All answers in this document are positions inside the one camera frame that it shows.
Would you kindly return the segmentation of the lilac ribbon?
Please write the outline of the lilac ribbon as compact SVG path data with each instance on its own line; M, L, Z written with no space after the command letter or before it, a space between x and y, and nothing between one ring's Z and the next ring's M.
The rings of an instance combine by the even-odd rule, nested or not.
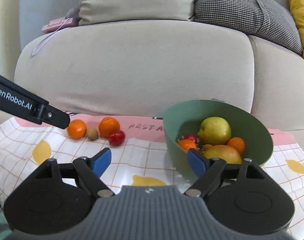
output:
M31 57L35 57L53 37L55 37L57 34L64 30L65 29L59 28L58 30L54 31L53 33L50 33L45 38L43 38L32 50Z

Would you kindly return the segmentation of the pink butterfly box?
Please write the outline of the pink butterfly box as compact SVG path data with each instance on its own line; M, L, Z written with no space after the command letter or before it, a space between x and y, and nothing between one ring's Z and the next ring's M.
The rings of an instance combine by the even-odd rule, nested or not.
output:
M79 18L57 18L42 27L42 33L48 34L57 30L78 26Z

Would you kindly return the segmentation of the right orange tangerine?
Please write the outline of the right orange tangerine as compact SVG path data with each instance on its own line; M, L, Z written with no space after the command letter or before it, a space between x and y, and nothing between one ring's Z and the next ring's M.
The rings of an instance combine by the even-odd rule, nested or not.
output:
M119 122L110 116L107 116L101 120L98 125L99 133L102 137L108 138L113 132L120 130Z

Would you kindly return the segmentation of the small tangerine in bowl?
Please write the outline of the small tangerine in bowl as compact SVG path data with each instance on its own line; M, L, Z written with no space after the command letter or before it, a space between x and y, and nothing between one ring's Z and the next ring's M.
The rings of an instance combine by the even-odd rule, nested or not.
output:
M243 155L245 152L245 141L240 137L233 137L227 142L228 146L233 147L237 152L240 154L240 156Z

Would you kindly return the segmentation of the small red tomato with stem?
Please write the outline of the small red tomato with stem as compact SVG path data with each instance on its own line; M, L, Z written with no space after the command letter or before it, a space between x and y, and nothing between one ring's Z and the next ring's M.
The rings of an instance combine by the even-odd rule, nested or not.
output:
M113 132L109 137L108 141L112 146L119 146L123 144L125 140L125 133L121 130Z

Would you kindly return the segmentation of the green plastic bowl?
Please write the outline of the green plastic bowl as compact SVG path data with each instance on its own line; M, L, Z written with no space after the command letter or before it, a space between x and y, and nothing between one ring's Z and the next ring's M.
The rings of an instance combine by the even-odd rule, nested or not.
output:
M245 141L245 158L251 158L259 166L270 159L274 150L270 132L250 113L218 100L180 102L164 112L163 130L172 164L189 183L195 182L197 177L189 167L187 152L177 145L177 140L185 134L198 133L201 122L212 116L227 120L232 136Z

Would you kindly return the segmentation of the pink checkered tablecloth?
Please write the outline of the pink checkered tablecloth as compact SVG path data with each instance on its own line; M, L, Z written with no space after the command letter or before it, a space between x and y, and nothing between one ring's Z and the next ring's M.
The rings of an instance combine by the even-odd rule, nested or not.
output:
M189 186L173 167L165 143L161 120L138 116L120 116L118 121L126 138L113 147L111 164L102 181L114 192L124 185L176 185L181 191ZM292 198L295 215L289 233L304 239L304 151L290 134L270 130L273 154L263 170ZM109 146L103 138L72 140L63 129L35 125L18 118L0 124L0 206L8 195L37 167L33 150L45 141L45 152L59 163L70 163L82 156L93 156Z

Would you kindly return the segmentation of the houndstooth cushion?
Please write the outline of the houndstooth cushion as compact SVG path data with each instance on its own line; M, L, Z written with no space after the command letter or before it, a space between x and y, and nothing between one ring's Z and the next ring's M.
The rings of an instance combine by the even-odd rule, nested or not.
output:
M274 0L195 0L194 21L257 36L299 55L303 52L292 14Z

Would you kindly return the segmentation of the beige sofa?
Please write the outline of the beige sofa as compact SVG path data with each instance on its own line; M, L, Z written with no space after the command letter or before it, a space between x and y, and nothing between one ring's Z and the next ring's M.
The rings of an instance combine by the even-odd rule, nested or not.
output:
M288 0L274 1L289 11ZM179 102L217 99L268 128L304 131L302 55L196 22L194 11L185 21L78 23L31 57L50 34L44 25L80 20L79 11L80 0L0 0L0 75L73 113L160 116Z

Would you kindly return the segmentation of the yellow green apple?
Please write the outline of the yellow green apple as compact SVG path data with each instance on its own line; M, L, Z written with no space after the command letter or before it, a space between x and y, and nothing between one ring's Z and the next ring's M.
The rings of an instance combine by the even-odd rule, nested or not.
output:
M204 144L225 145L232 137L232 129L224 118L213 116L202 121L198 137Z

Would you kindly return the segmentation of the beige cushion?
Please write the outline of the beige cushion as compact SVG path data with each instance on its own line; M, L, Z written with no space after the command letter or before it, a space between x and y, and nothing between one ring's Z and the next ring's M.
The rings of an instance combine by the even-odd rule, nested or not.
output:
M126 20L188 20L194 0L80 0L79 25Z

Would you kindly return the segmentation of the large orange tangerine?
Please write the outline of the large orange tangerine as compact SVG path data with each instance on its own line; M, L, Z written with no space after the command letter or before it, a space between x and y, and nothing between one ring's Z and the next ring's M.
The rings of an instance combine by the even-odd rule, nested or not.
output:
M68 136L73 140L78 140L85 137L87 126L82 120L73 120L67 127Z

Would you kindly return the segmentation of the brown longan fruit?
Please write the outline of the brown longan fruit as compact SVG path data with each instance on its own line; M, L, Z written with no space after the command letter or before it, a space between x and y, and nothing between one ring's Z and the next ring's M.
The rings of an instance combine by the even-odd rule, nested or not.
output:
M205 144L203 145L203 147L201 148L201 152L206 152L207 150L209 150L210 148L212 148L211 144Z
M99 132L95 127L90 127L86 131L86 136L89 140L97 140L99 137Z

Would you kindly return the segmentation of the yellow red apple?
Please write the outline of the yellow red apple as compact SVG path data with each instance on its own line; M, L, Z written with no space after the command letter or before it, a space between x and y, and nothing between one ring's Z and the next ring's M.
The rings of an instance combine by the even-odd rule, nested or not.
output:
M232 146L215 145L202 153L207 159L220 158L227 164L241 164L241 155Z

